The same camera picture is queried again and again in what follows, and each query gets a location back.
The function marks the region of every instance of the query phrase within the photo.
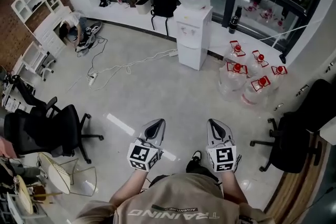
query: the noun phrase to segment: gray floor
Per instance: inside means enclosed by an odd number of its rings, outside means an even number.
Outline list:
[[[104,53],[95,58],[94,70],[98,71],[176,48],[174,42],[117,26],[104,25],[100,35],[109,41]],[[255,208],[265,208],[282,171],[271,167],[266,173],[261,173],[258,168],[265,165],[270,148],[250,147],[249,141],[272,140],[268,137],[270,126],[267,123],[271,115],[223,100],[217,89],[220,64],[215,58],[208,56],[201,71],[179,64],[177,57],[140,63],[131,68],[131,74],[122,68],[106,87],[94,91],[103,86],[114,72],[99,74],[89,88],[86,74],[92,57],[101,49],[102,44],[78,58],[74,49],[68,46],[53,67],[55,73],[49,74],[47,81],[36,87],[36,96],[42,100],[57,96],[60,108],[73,104],[80,118],[84,113],[90,113],[92,118],[84,132],[105,136],[104,141],[96,138],[85,141],[92,165],[97,169],[98,190],[92,198],[73,194],[58,196],[55,204],[46,208],[55,223],[65,223],[67,219],[72,221],[90,199],[106,201],[111,197],[133,171],[126,156],[129,144],[138,135],[137,130],[157,118],[164,118],[167,123],[163,142],[165,154],[149,173],[149,180],[161,174],[184,172],[193,152],[204,152],[206,122],[215,118],[229,125],[237,153],[243,156],[236,176],[249,203]],[[117,118],[130,129],[122,129],[110,121],[111,118]],[[79,158],[81,168],[90,166],[83,161],[78,150],[75,157]],[[69,159],[60,157],[56,161]],[[36,154],[28,155],[25,162],[35,164]],[[205,158],[202,163],[209,167]],[[94,175],[92,171],[86,171],[75,182],[75,188],[88,193],[95,183]]]

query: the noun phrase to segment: bag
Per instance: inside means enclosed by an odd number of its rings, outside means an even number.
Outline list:
[[[167,27],[167,21],[168,18],[171,18],[174,16],[174,11],[176,10],[176,0],[153,0],[153,5],[154,8],[151,10],[152,14],[152,26],[153,30],[154,28],[154,23],[153,23],[153,18],[155,16],[160,16],[160,17],[166,17],[166,32],[167,36],[168,35],[168,27]]]

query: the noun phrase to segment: office chair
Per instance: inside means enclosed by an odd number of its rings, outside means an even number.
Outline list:
[[[309,147],[309,132],[318,135],[321,127],[336,116],[334,91],[335,88],[330,83],[319,79],[314,82],[299,109],[285,113],[280,119],[279,126],[274,119],[268,119],[273,125],[273,130],[269,130],[269,136],[274,137],[275,141],[250,142],[250,146],[255,144],[272,146],[267,165],[259,168],[261,172],[267,171],[273,164],[284,172],[299,173],[308,153],[315,155],[314,165],[319,164],[322,143],[318,142],[317,148]]]
[[[47,152],[53,157],[74,156],[74,149],[79,147],[83,158],[90,164],[91,160],[86,154],[82,139],[97,137],[104,140],[104,137],[81,134],[85,119],[89,118],[89,114],[84,114],[79,122],[77,111],[72,104],[53,118],[28,114],[18,109],[5,117],[4,138],[13,144],[18,155]]]
[[[18,75],[13,76],[10,80],[10,83],[12,83],[18,89],[25,102],[33,106],[30,111],[32,115],[45,116],[49,109],[52,109],[50,117],[53,116],[54,111],[60,112],[60,109],[55,106],[57,102],[57,97],[53,97],[47,104],[41,100],[38,100],[28,90],[27,86]]]

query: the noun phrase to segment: trash bin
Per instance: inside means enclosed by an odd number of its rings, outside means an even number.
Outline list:
[[[138,0],[135,6],[139,14],[147,14],[152,9],[151,0]]]

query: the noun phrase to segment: power strip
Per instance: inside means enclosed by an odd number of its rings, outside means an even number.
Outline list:
[[[97,75],[98,75],[97,73],[93,73],[93,74],[92,74],[93,78],[90,77],[90,79],[89,79],[89,86],[90,86],[90,87],[92,86],[92,84],[93,84],[94,81],[96,80]]]

